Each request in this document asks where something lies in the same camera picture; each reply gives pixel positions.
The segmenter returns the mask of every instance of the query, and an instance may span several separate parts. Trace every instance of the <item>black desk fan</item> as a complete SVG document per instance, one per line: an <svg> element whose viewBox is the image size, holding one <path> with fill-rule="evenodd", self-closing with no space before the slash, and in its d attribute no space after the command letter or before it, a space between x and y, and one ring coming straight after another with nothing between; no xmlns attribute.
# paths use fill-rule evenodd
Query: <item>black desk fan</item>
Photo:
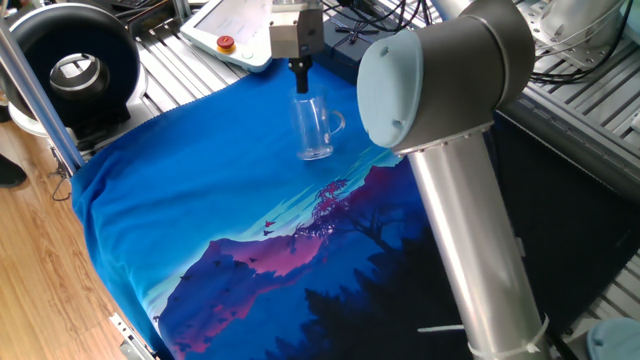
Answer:
<svg viewBox="0 0 640 360"><path fill-rule="evenodd" d="M126 102L140 71L135 42L119 20L85 4L58 4L37 9L11 27L38 81L73 130L79 150L89 150L110 128L130 118ZM62 68L84 61L75 76ZM0 87L9 101L35 118L4 69Z"/></svg>

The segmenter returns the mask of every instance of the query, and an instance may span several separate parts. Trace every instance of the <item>light blue end cap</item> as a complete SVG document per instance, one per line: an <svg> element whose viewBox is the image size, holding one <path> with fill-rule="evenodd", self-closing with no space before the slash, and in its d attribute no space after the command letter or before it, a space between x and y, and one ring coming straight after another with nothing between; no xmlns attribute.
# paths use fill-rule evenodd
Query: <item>light blue end cap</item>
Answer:
<svg viewBox="0 0 640 360"><path fill-rule="evenodd" d="M626 9L627 4L625 3L620 7L620 13L624 14ZM625 34L640 44L640 2L638 1L634 1L631 5L631 13L629 13Z"/></svg>
<svg viewBox="0 0 640 360"><path fill-rule="evenodd" d="M632 319L605 320L587 334L591 360L640 359L640 323Z"/></svg>
<svg viewBox="0 0 640 360"><path fill-rule="evenodd" d="M411 129L422 72L422 45L411 31L378 40L365 52L358 71L358 107L376 145L398 145Z"/></svg>

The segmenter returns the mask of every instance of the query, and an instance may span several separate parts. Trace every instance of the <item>mug handle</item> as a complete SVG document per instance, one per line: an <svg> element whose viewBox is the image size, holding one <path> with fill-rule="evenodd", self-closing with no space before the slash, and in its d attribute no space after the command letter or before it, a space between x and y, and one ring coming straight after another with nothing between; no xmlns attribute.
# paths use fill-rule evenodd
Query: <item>mug handle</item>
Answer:
<svg viewBox="0 0 640 360"><path fill-rule="evenodd" d="M340 111L338 111L338 110L331 110L331 114L332 114L332 115L335 115L335 116L338 118L338 120L340 121L340 125L338 126L338 128L337 128L337 129L335 129L335 130L333 130L333 131L331 132L331 135L335 135L335 134L337 134L340 130L344 129L344 127L345 127L345 125L346 125L346 122L345 122L345 120L344 120L344 116L342 115L342 113L340 113Z"/></svg>

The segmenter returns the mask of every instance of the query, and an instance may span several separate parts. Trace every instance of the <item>metal pole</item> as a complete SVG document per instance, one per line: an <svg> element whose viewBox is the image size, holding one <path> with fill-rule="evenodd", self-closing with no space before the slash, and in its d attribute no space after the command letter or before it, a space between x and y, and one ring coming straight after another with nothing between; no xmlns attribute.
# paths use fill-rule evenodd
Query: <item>metal pole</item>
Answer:
<svg viewBox="0 0 640 360"><path fill-rule="evenodd" d="M180 25L184 24L191 17L191 8L188 0L173 0L173 7L176 10L176 20Z"/></svg>
<svg viewBox="0 0 640 360"><path fill-rule="evenodd" d="M408 157L470 345L522 348L542 325L482 132ZM544 341L536 346L508 359L550 359Z"/></svg>
<svg viewBox="0 0 640 360"><path fill-rule="evenodd" d="M73 175L84 165L84 159L60 121L58 113L31 70L22 50L11 37L11 31L4 20L0 20L0 62L22 94L33 115L49 135L61 160Z"/></svg>

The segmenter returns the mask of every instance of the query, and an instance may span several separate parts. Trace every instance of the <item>black cable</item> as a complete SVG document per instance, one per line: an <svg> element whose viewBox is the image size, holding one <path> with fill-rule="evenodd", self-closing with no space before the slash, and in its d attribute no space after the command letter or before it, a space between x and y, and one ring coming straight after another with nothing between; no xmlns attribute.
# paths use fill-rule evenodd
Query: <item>black cable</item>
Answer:
<svg viewBox="0 0 640 360"><path fill-rule="evenodd" d="M553 345L563 360L580 360L576 354L571 350L569 345L562 340L562 337L547 328L547 340Z"/></svg>
<svg viewBox="0 0 640 360"><path fill-rule="evenodd" d="M424 24L426 26L431 25L431 14L429 11L429 6L427 5L427 0L420 0L418 6L422 6L422 17L424 18Z"/></svg>
<svg viewBox="0 0 640 360"><path fill-rule="evenodd" d="M401 1L400 1L400 3L398 3L398 5L396 5L396 7L395 7L395 8L393 8L391 11L389 11L389 12L388 12L387 14L385 14L384 16L382 16L382 17L373 17L373 19L370 19L370 18L366 17L366 16L365 16L365 15L363 15L363 14L362 14L358 9L355 9L355 8L350 7L349 9L350 9L351 11L353 11L353 13L354 13L354 14L356 14L356 16L358 17L358 18L354 18L354 17L352 17L352 16L350 16L350 15L347 15L347 14L345 14L345 13L343 13L343 12L341 12L341 11L337 10L336 8L337 8L339 5L331 6L331 5L327 4L324 0L323 0L322 2L323 2L326 6L329 6L329 9L331 9L331 10L335 10L335 11L336 11L336 13L338 13L338 14L340 14L341 16L345 17L346 19L349 19L349 20L351 20L351 21L355 21L355 22L362 22L362 23L365 23L365 24L367 24L367 25L369 25L369 26L371 26L371 27L373 27L373 28L375 28L375 29L377 29L377 30L379 30L379 31L384 31L384 32L394 32L394 33L395 33L395 32L398 32L398 31L401 31L401 30L404 30L407 26L409 26L409 25L411 24L411 21L413 21L413 19L415 19L415 17L418 15L419 8L420 8L420 6L417 6L417 7L416 7L416 11L414 12L414 15L412 15L412 17L409 19L409 21L407 21L407 22L406 22L406 23L404 23L404 24L403 24L403 20L404 20L404 19L403 19L403 18L404 18L404 13L402 13L402 11L403 11L403 10L401 10L402 18L400 18L398 25L397 25L395 28L393 28L393 29L389 29L389 28L387 28L387 27L384 25L384 23L382 23L382 22L383 22L384 20L386 20L387 18L389 18L391 15L395 14L395 12L396 12L398 9L400 9L400 8L404 9L404 8L405 8L405 6L406 6L406 0L401 0Z"/></svg>
<svg viewBox="0 0 640 360"><path fill-rule="evenodd" d="M125 12L121 12L119 14L116 14L116 19L118 20L125 20L131 17L134 17L146 10L149 10L151 7L150 6L145 6L145 7L139 7L137 9L132 9L132 10L127 10Z"/></svg>
<svg viewBox="0 0 640 360"><path fill-rule="evenodd" d="M121 12L119 14L116 14L115 17L118 20L128 20L129 18L132 18L142 12L145 12L149 9L151 9L152 7L154 7L155 5L157 5L160 1L159 0L147 0L144 1L140 4L139 7L135 8L135 9L131 9L131 10L127 10L125 12Z"/></svg>
<svg viewBox="0 0 640 360"><path fill-rule="evenodd" d="M606 63L611 58L611 56L613 56L613 53L615 52L616 48L620 44L620 41L622 40L622 36L624 35L624 29L627 26L627 20L629 20L629 15L631 14L632 5L633 5L633 0L629 0L629 2L627 3L627 8L625 9L625 12L624 12L624 16L622 17L622 24L620 26L620 29L618 29L618 33L616 34L616 38L613 42L613 45L611 45L611 47L609 48L609 51L607 51L607 54L602 58L602 60L600 60L600 62L596 66L588 70L578 70L573 74L545 74L545 73L533 72L531 74L531 79L535 82L543 83L547 85L566 85L566 84L574 83L578 80L582 80L585 77L587 77L589 74L592 74L594 71L601 68L602 65L604 65L604 63Z"/></svg>
<svg viewBox="0 0 640 360"><path fill-rule="evenodd" d="M420 12L420 6L416 6L415 11L413 12L413 14L411 15L411 18L409 18L409 20L407 20L407 22L405 22L404 24L402 23L404 20L404 9L405 9L405 5L406 5L406 0L402 0L400 4L398 5L402 5L401 10L400 10L400 19L398 20L398 26L396 26L394 29L387 29L387 30L383 30L382 28L378 27L376 24L369 24L372 27L380 30L380 31L386 31L386 32L393 32L393 33L397 33L399 31L402 31L404 29L406 29L409 25L411 25L411 23L413 22L413 20L416 18L416 16L418 16L418 13ZM360 16L362 19L365 19L364 15L362 15L361 13L359 13L358 10L356 9L351 9L352 11L354 11L354 13L356 13L356 15Z"/></svg>

